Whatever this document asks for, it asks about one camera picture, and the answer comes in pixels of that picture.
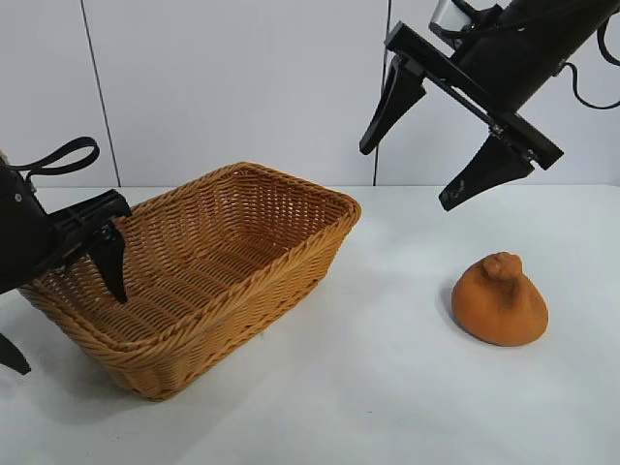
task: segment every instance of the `cable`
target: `cable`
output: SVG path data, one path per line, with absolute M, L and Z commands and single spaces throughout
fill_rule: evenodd
M 593 105 L 593 104 L 590 104 L 589 102 L 586 102 L 579 95 L 577 67 L 573 63 L 567 61 L 564 64 L 564 66 L 560 69 L 559 73 L 561 73 L 564 70 L 564 68 L 569 68 L 573 72 L 573 93 L 574 93 L 574 96 L 579 100 L 581 104 L 588 107 L 589 109 L 617 109 L 618 107 L 620 107 L 620 101 L 616 102 L 615 104 L 607 105 L 606 107 L 599 107 L 597 105 Z
M 474 37 L 491 36 L 494 34 L 499 34 L 501 32 L 507 32 L 507 31 L 512 31 L 514 29 L 521 29 L 521 28 L 529 27 L 538 22 L 547 21 L 548 19 L 556 18 L 561 15 L 568 15 L 570 13 L 573 13 L 574 11 L 577 11 L 581 8 L 585 8 L 586 6 L 589 6 L 591 2 L 592 0 L 586 0 L 586 1 L 576 0 L 570 5 L 564 5 L 562 7 L 549 10 L 548 12 L 545 12 L 544 15 L 532 17 L 524 21 L 514 22 L 512 24 L 502 24 L 502 25 L 496 24 L 486 29 L 481 29 L 479 31 L 475 29 L 470 30 L 470 31 L 450 31 L 448 29 L 442 28 L 441 34 L 447 39 L 469 39 L 469 38 L 474 38 Z
M 605 59 L 607 63 L 611 63 L 615 66 L 620 66 L 620 60 L 614 57 L 607 45 L 605 43 L 605 34 L 607 33 L 607 26 L 609 25 L 609 18 L 605 20 L 605 22 L 601 25 L 599 30 L 597 31 L 597 40 L 599 42 L 599 50 L 601 51 L 601 55 Z

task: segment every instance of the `wicker basket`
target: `wicker basket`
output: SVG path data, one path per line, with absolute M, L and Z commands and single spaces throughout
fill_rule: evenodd
M 359 217 L 346 195 L 240 163 L 117 221 L 129 303 L 88 258 L 20 292 L 119 385 L 164 400 L 306 297 Z

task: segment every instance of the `white table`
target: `white table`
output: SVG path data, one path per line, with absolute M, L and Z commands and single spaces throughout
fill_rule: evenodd
M 33 367 L 0 369 L 0 463 L 620 463 L 620 188 L 504 186 L 451 213 L 438 188 L 339 190 L 363 215 L 321 286 L 168 402 L 120 390 L 0 297 L 0 331 Z M 39 195 L 53 209 L 102 191 Z M 518 349 L 475 340 L 448 309 L 462 271 L 502 250 L 550 309 Z

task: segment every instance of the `black strap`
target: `black strap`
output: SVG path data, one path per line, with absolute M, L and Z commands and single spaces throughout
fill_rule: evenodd
M 91 152 L 81 160 L 70 163 L 62 167 L 46 168 L 47 165 L 57 162 L 65 158 L 67 155 L 80 150 L 82 148 L 92 147 Z M 12 171 L 30 171 L 26 176 L 26 181 L 30 182 L 30 178 L 34 175 L 42 176 L 56 176 L 59 174 L 68 174 L 70 172 L 83 170 L 84 168 L 92 165 L 99 158 L 99 146 L 97 142 L 88 137 L 77 138 L 70 142 L 67 142 L 62 147 L 47 155 L 45 158 L 28 165 L 14 166 L 6 165 L 5 168 Z
M 615 66 L 620 66 L 620 60 L 618 60 L 615 56 L 611 54 L 609 49 L 607 48 L 607 44 L 605 43 L 605 34 L 607 33 L 607 26 L 609 25 L 609 18 L 605 20 L 605 22 L 601 25 L 599 30 L 597 31 L 597 42 L 599 43 L 599 50 L 601 51 L 601 55 L 605 59 L 607 63 L 610 63 Z

